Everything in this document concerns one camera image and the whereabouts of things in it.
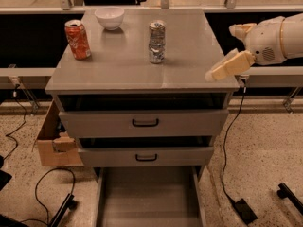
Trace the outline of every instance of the cabinet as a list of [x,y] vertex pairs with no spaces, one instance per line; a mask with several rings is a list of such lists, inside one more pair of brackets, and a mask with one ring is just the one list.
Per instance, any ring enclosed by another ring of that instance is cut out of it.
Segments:
[[[155,19],[167,25],[163,64],[149,62]],[[223,53],[203,11],[126,9],[114,31],[93,10],[82,21],[92,57],[74,60],[66,48],[45,89],[84,165],[101,167],[95,225],[201,226],[197,182],[239,87],[205,81]]]

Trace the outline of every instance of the drawer handle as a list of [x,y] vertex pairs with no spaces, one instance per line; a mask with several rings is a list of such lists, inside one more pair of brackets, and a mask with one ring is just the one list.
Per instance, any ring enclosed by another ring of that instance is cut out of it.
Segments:
[[158,159],[158,154],[154,154],[153,156],[139,156],[135,155],[135,160],[137,162],[154,162]]
[[136,121],[135,119],[133,119],[133,126],[134,127],[156,127],[159,124],[159,119],[156,118],[154,121],[152,122],[147,122],[147,121]]

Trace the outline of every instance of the cardboard box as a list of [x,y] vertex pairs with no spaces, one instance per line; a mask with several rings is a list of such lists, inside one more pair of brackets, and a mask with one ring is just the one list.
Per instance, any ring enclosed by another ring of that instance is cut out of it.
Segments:
[[59,110],[55,102],[51,103],[45,122],[37,137],[42,166],[83,166],[78,155],[78,147],[67,133],[58,133]]

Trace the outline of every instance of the can lid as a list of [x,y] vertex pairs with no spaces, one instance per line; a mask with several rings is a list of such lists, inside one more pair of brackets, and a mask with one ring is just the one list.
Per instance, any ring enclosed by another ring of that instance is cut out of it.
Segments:
[[73,20],[67,21],[65,23],[65,26],[67,26],[67,27],[75,27],[75,26],[80,26],[80,25],[82,25],[82,22],[77,19],[73,19]]
[[154,20],[150,23],[151,29],[161,29],[165,27],[165,22],[163,20]]

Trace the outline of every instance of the red soda can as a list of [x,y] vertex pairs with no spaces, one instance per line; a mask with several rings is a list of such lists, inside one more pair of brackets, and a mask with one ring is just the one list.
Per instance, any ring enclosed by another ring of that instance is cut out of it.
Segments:
[[80,20],[67,21],[65,34],[75,59],[82,60],[91,56],[86,30]]

